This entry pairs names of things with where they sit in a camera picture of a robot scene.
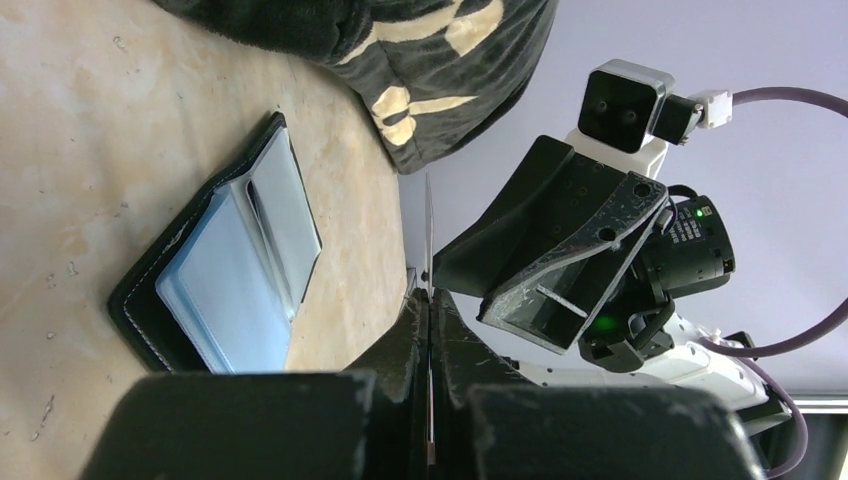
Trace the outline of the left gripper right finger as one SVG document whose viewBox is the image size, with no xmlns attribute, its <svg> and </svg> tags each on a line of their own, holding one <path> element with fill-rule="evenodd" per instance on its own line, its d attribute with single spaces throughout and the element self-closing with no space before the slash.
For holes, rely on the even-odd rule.
<svg viewBox="0 0 848 480">
<path fill-rule="evenodd" d="M 761 479 L 737 417 L 673 386 L 542 387 L 430 300 L 440 479 Z"/>
</svg>

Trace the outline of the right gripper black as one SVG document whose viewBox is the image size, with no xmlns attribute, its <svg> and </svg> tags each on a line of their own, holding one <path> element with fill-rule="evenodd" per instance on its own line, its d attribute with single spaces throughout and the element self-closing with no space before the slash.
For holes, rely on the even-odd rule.
<svg viewBox="0 0 848 480">
<path fill-rule="evenodd" d="M 677 346 L 675 301 L 736 270 L 713 202 L 685 185 L 669 193 L 673 222 L 651 236 L 664 184 L 539 136 L 478 220 L 436 253 L 433 284 L 485 297 L 487 326 L 559 355 L 584 333 L 584 361 L 635 372 Z"/>
</svg>

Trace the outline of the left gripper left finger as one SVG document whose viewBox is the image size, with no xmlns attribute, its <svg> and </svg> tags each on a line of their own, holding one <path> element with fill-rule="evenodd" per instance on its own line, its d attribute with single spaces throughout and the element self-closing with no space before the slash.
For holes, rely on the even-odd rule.
<svg viewBox="0 0 848 480">
<path fill-rule="evenodd" d="M 429 298 L 351 365 L 282 374 L 161 374 L 109 418 L 85 479 L 424 479 Z"/>
</svg>

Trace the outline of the black leather card holder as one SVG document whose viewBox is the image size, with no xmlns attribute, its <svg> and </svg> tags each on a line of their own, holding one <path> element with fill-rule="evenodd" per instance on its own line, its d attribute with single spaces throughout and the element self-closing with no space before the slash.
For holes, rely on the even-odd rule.
<svg viewBox="0 0 848 480">
<path fill-rule="evenodd" d="M 321 252 L 274 112 L 123 276 L 107 312 L 152 372 L 278 373 Z"/>
</svg>

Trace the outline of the black floral plush blanket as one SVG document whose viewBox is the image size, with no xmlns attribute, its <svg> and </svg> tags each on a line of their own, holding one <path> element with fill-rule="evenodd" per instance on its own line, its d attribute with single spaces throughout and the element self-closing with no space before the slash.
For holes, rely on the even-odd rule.
<svg viewBox="0 0 848 480">
<path fill-rule="evenodd" d="M 511 110 L 555 22 L 554 1 L 165 1 L 235 42 L 301 58 L 361 99 L 396 171 L 460 150 Z"/>
</svg>

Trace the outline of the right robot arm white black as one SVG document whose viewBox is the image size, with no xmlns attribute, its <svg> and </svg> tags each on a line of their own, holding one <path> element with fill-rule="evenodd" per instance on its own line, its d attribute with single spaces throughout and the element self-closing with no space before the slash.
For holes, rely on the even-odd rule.
<svg viewBox="0 0 848 480">
<path fill-rule="evenodd" d="M 539 136 L 482 215 L 429 255 L 433 287 L 478 298 L 480 323 L 633 384 L 719 398 L 749 434 L 791 413 L 742 359 L 747 347 L 682 317 L 677 301 L 725 285 L 735 256 L 711 200 L 657 180 L 668 145 L 627 154 L 571 132 Z"/>
</svg>

